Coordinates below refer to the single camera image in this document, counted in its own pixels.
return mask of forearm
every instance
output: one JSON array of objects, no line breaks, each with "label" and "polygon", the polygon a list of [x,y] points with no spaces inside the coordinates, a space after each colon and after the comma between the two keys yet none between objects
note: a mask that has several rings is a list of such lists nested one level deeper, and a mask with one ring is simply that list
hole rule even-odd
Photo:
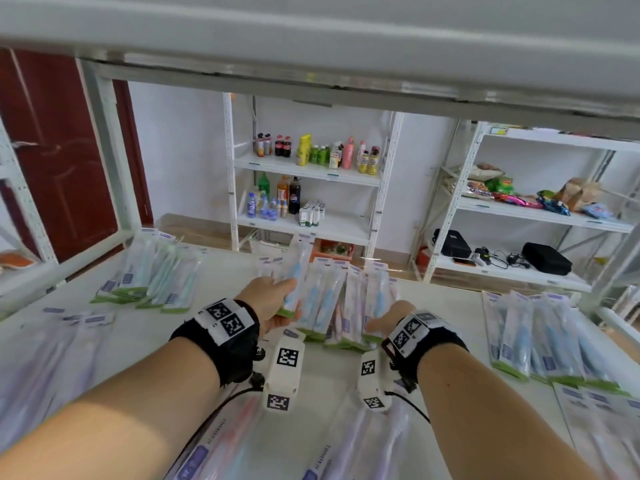
[{"label": "forearm", "polygon": [[461,347],[428,351],[418,382],[454,480],[596,480],[516,391]]},{"label": "forearm", "polygon": [[162,478],[213,411],[219,390],[209,357],[187,339],[174,339],[7,451],[0,457],[0,478]]}]

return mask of phone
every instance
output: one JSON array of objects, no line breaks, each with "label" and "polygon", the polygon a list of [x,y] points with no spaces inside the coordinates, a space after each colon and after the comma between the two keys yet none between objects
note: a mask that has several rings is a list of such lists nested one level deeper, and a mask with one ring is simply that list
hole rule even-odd
[{"label": "phone", "polygon": [[476,263],[471,261],[471,259],[464,258],[452,258],[453,262],[456,264],[463,264],[464,266],[477,266]]}]

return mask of hand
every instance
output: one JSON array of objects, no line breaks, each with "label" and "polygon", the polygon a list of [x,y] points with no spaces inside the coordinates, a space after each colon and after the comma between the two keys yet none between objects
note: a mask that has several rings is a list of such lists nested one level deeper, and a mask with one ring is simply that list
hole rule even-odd
[{"label": "hand", "polygon": [[415,306],[408,301],[396,301],[391,305],[391,308],[389,308],[389,311],[386,314],[367,323],[365,331],[370,333],[381,331],[385,338],[387,338],[391,332],[395,330],[398,322],[414,310]]},{"label": "hand", "polygon": [[[290,318],[276,315],[276,312],[284,304],[286,295],[296,289],[297,283],[295,278],[274,283],[273,278],[262,276],[251,281],[236,296],[235,299],[247,303],[258,315],[260,337],[265,336],[267,332],[274,328],[287,326],[293,321]],[[294,320],[300,318],[299,313],[300,310],[296,310]]]}]

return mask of white sensor device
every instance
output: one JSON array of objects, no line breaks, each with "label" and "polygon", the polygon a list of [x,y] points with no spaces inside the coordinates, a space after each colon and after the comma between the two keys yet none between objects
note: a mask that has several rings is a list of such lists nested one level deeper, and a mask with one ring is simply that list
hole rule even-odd
[{"label": "white sensor device", "polygon": [[385,395],[382,387],[383,364],[380,351],[377,349],[365,352],[360,361],[358,394],[364,404],[376,413],[382,413],[391,407],[391,396]]},{"label": "white sensor device", "polygon": [[262,407],[272,413],[293,409],[305,355],[304,334],[286,328],[278,341],[262,391]]}]

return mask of green bottle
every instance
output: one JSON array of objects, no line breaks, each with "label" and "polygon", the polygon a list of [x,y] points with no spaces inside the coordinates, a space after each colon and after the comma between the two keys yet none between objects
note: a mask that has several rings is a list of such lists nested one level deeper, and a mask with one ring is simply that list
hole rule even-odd
[{"label": "green bottle", "polygon": [[271,184],[269,183],[269,179],[267,178],[267,172],[263,171],[260,180],[258,180],[258,190],[260,192],[264,192],[267,197],[269,196],[269,191],[271,190]]}]

